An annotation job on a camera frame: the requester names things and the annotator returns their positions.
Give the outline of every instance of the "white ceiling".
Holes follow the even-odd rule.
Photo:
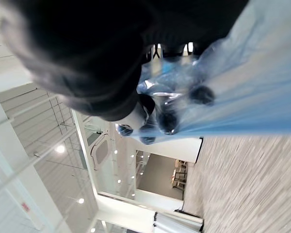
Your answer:
[[[34,84],[0,93],[1,105],[8,117],[53,96]],[[12,126],[29,157],[39,156],[74,127],[71,111],[54,98],[15,117]],[[97,207],[88,177],[80,158],[80,143],[73,133],[62,145],[64,153],[52,151],[35,168],[73,233],[85,232]],[[83,205],[74,204],[83,198]]]
[[[0,35],[0,91],[29,83],[30,79],[20,61],[3,44]]]

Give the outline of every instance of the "metal bar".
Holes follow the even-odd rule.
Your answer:
[[[19,97],[19,96],[26,95],[26,94],[28,94],[28,93],[30,93],[30,92],[35,91],[35,90],[37,90],[36,87],[34,87],[34,88],[31,89],[30,91],[26,91],[26,92],[24,92],[24,93],[22,93],[22,94],[20,94],[20,95],[17,95],[17,96],[13,96],[13,97],[11,97],[11,98],[8,98],[8,99],[6,99],[6,100],[4,100],[4,101],[2,101],[2,102],[0,102],[0,103],[3,104],[4,102],[7,102],[7,101],[9,101],[9,100],[12,100],[12,99],[14,99],[15,97]],[[26,104],[26,103],[28,103],[28,102],[30,102],[30,101],[27,101],[27,102],[25,102],[25,103],[22,103],[22,104],[20,104],[20,105],[18,105],[18,106],[22,106],[23,104]]]
[[[34,105],[31,105],[31,106],[28,107],[28,108],[25,108],[25,109],[23,109],[23,110],[21,110],[21,111],[15,113],[15,114],[13,114],[11,117],[15,118],[15,117],[17,117],[17,116],[19,116],[19,115],[22,115],[22,114],[24,114],[25,112],[27,112],[27,111],[29,111],[29,110],[35,108],[35,107],[40,106],[41,104],[44,104],[44,103],[49,102],[51,99],[53,99],[53,98],[55,98],[55,97],[57,97],[57,96],[55,95],[55,96],[48,97],[47,99],[45,99],[45,100],[43,100],[43,101],[40,101],[40,102],[38,102],[38,103],[36,103],[36,104],[34,104]]]
[[[60,128],[60,123],[59,123],[59,120],[57,119],[57,116],[56,116],[56,113],[55,113],[55,110],[54,110],[54,107],[53,107],[52,101],[49,100],[49,103],[50,103],[50,106],[51,106],[51,108],[52,108],[52,110],[53,110],[53,113],[54,113],[55,119],[56,119],[56,121],[57,121],[57,125],[58,125],[60,131],[61,131],[62,134],[63,134],[63,131],[62,131],[62,129]]]
[[[35,141],[29,143],[28,145],[26,145],[25,148],[31,146],[32,144],[36,143],[39,139],[41,139],[42,137],[48,135],[50,132],[52,132],[53,130],[55,130],[58,126],[55,126],[53,128],[51,128],[49,131],[47,131],[45,134],[41,135],[40,137],[38,137]]]
[[[54,163],[54,164],[60,164],[60,165],[64,165],[64,166],[70,166],[70,167],[73,167],[73,168],[82,169],[82,170],[86,170],[87,171],[87,169],[84,169],[82,167],[72,166],[72,165],[68,165],[68,164],[62,164],[62,163],[58,163],[58,162],[51,161],[51,160],[48,160],[48,159],[46,161],[48,161],[50,163]]]
[[[59,105],[59,102],[58,102],[58,98],[57,98],[57,97],[56,97],[56,101],[57,101],[57,104],[58,104],[58,107],[59,107],[59,112],[60,112],[60,114],[62,115],[62,118],[63,118],[63,123],[65,124],[64,114],[63,114],[63,112],[62,112],[62,109],[60,108],[60,105]]]
[[[31,120],[31,119],[33,119],[33,118],[35,118],[35,117],[38,117],[39,115],[41,115],[41,114],[47,112],[47,111],[50,110],[50,109],[51,109],[51,108],[48,108],[48,109],[46,109],[46,110],[40,112],[39,114],[34,115],[33,117],[31,117],[31,118],[29,118],[29,119],[26,119],[25,121],[19,123],[18,125],[15,125],[13,128],[16,128],[16,127],[18,127],[18,126],[20,126],[20,125],[26,123],[28,120]],[[38,124],[41,124],[41,123],[44,122],[44,121],[54,121],[54,122],[55,122],[56,120],[52,120],[52,119],[50,119],[51,117],[53,117],[53,115],[50,115],[50,116],[46,117],[45,119],[41,120]],[[22,134],[22,133],[24,133],[24,132],[25,132],[26,130],[28,130],[29,128],[24,129],[23,131],[19,132],[18,134]]]
[[[52,97],[50,97],[50,98],[47,98],[47,99],[45,99],[45,100],[43,100],[43,101],[41,101],[41,102],[38,102],[38,103],[36,103],[36,104],[34,104],[34,105],[28,107],[28,108],[25,108],[25,109],[23,109],[23,110],[17,112],[16,114],[11,115],[11,116],[10,116],[9,118],[7,118],[6,120],[0,122],[0,126],[3,125],[3,124],[6,124],[6,123],[11,123],[11,122],[13,122],[13,121],[15,120],[15,117],[17,117],[17,116],[19,116],[19,115],[21,115],[21,114],[23,114],[23,113],[25,113],[25,112],[27,112],[27,111],[29,111],[29,110],[35,108],[35,107],[37,107],[37,106],[39,106],[39,105],[41,105],[41,104],[43,104],[43,103],[48,102],[50,99],[52,99],[52,98],[54,98],[54,97],[56,97],[56,96],[52,96]]]
[[[44,110],[44,111],[42,111],[42,112],[40,112],[40,113],[38,113],[38,114],[36,114],[36,115],[34,115],[34,116],[32,116],[32,117],[30,117],[30,118],[27,118],[27,119],[25,119],[23,122],[21,122],[21,123],[19,123],[19,124],[17,124],[17,125],[14,125],[13,127],[18,127],[19,125],[22,125],[22,124],[24,124],[24,123],[26,123],[27,121],[29,121],[29,120],[31,120],[31,119],[34,119],[35,117],[37,117],[37,116],[39,116],[39,115],[41,115],[41,114],[43,114],[43,113],[45,113],[45,112],[47,112],[48,110],[50,110],[51,108],[48,108],[48,109],[46,109],[46,110]]]

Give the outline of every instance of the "ceiling light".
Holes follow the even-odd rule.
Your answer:
[[[188,52],[193,52],[193,42],[188,43]]]
[[[84,203],[84,199],[83,199],[83,198],[80,198],[80,199],[78,200],[78,203],[79,203],[79,204],[83,204],[83,203]]]
[[[55,151],[58,153],[64,153],[65,147],[63,145],[59,145],[58,147],[55,148]]]

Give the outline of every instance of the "blue plastic bag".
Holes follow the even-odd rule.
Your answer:
[[[147,125],[132,134],[151,138],[147,144],[209,134],[291,133],[291,0],[250,1],[228,37],[199,59],[145,64],[137,91],[156,103]],[[166,126],[168,120],[173,126]]]

